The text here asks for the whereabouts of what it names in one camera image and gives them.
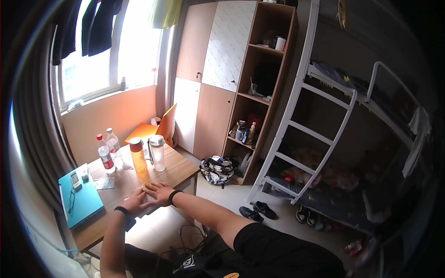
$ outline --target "red bottle cap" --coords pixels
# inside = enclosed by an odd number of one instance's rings
[[[134,137],[130,139],[130,150],[133,153],[137,153],[142,150],[142,140],[139,137]]]

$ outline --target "window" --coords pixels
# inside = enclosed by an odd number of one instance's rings
[[[127,87],[157,83],[162,31],[150,26],[153,2],[124,1],[122,10],[113,20],[113,46],[97,55],[82,57],[82,18],[90,3],[90,0],[82,0],[76,24],[76,51],[53,67],[62,111],[79,99],[89,101],[119,91],[122,77],[125,77]]]

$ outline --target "orange wall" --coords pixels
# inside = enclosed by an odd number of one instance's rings
[[[156,116],[156,86],[116,93],[62,115],[66,136],[78,165],[99,158],[96,135],[113,128],[120,146],[142,122]]]

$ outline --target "phone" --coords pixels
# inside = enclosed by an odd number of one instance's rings
[[[79,177],[77,176],[76,171],[71,173],[70,178],[71,178],[71,183],[73,184],[74,189],[77,189],[80,186],[82,186],[82,184],[79,180]]]

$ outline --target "tiled floor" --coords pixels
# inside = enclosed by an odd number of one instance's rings
[[[177,148],[184,157],[199,164],[199,160],[191,156],[181,148]],[[228,183],[225,189],[220,186],[209,184],[201,175],[198,175],[197,195],[208,199],[216,204],[222,205],[236,214],[239,214],[240,206],[252,208],[252,205],[245,202],[246,197],[251,189],[251,185],[233,185]],[[318,232],[307,224],[300,224],[295,218],[298,209],[297,205],[291,205],[289,201],[277,199],[266,193],[258,192],[253,202],[266,202],[269,207],[274,210],[277,220],[264,219],[264,224],[278,231],[291,234],[297,238],[316,243],[333,252],[344,263],[344,268],[353,269],[354,259],[343,252],[343,247],[348,243],[357,239],[360,235],[354,230],[343,232]],[[125,235],[125,242],[135,245],[136,247],[155,252],[162,253],[167,251],[170,246],[182,247],[179,230],[188,221],[179,215],[172,207],[160,208],[150,215],[144,216],[142,219],[137,218],[135,226]],[[195,235],[193,228],[187,227],[183,230],[184,244],[186,247],[196,245],[200,238]],[[95,247],[95,253],[100,253],[101,244]],[[99,261],[93,258],[96,268],[99,268]],[[376,262],[372,262],[367,268],[355,270],[353,277],[375,277]],[[90,270],[89,275],[94,277],[96,270]]]

